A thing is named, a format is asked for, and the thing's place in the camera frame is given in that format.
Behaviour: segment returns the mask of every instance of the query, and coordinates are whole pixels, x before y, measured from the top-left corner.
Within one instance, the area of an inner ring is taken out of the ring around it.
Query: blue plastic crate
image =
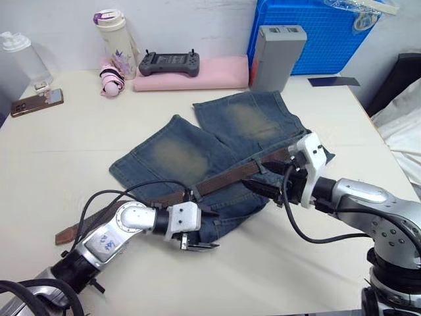
[[[320,0],[257,1],[247,50],[249,66],[260,25],[297,24],[307,33],[307,42],[291,74],[338,73],[371,31],[353,32],[354,20],[354,13],[331,8]]]

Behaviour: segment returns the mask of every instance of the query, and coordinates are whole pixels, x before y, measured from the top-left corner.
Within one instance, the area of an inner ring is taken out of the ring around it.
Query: brown leather belt
[[[268,155],[265,155],[260,158],[260,161],[262,163],[268,162],[268,161],[274,161],[274,160],[281,160],[281,161],[287,161],[289,160],[290,155],[288,153],[288,148],[280,148],[276,151],[273,151],[272,153],[269,153]],[[210,178],[208,180],[205,180],[199,184],[196,185],[197,191],[200,193],[201,196],[205,196],[207,194],[211,194],[217,190],[220,190],[222,188],[225,188],[226,186],[229,186],[230,184],[233,184],[237,181],[240,181],[244,178],[249,178],[250,176],[253,176],[254,174],[257,174],[260,172],[260,166],[256,161],[251,161],[249,163],[246,163],[242,166],[232,168],[222,174],[219,174],[218,176],[215,176],[213,178]],[[162,196],[158,199],[148,200],[149,203],[157,202],[161,203],[163,207],[167,207],[169,205],[174,205],[177,203],[183,202],[183,191],[175,192],[173,194],[169,194],[167,196]],[[102,219],[94,226],[94,228],[97,228],[98,226],[110,221],[114,214],[116,213],[116,210],[127,201],[119,201],[114,207],[110,207],[110,209],[103,215]],[[96,212],[95,214],[92,214],[88,218],[84,220],[84,225],[82,227],[82,234],[86,231],[86,228],[90,226],[90,224],[98,217],[100,212]],[[71,227],[68,227],[61,232],[57,233],[55,235],[55,244],[61,245],[66,244],[68,242],[71,242],[76,237],[76,231],[78,230],[78,224],[75,224]]]

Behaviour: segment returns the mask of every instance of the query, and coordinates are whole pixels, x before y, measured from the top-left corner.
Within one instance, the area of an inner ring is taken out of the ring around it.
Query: pink foam pad
[[[157,73],[133,80],[135,91],[246,88],[249,84],[247,56],[200,61],[199,74]]]

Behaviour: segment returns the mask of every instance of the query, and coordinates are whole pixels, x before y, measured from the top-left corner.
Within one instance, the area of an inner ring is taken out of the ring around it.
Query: gray handheld controller
[[[154,72],[185,72],[196,77],[199,73],[199,54],[194,49],[187,54],[157,54],[146,50],[139,70],[144,76]]]

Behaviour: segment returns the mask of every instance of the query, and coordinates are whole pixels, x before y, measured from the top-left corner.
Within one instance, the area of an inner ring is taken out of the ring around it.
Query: smartphone
[[[12,103],[11,116],[19,117],[38,110],[53,107],[64,102],[61,89],[50,90]]]

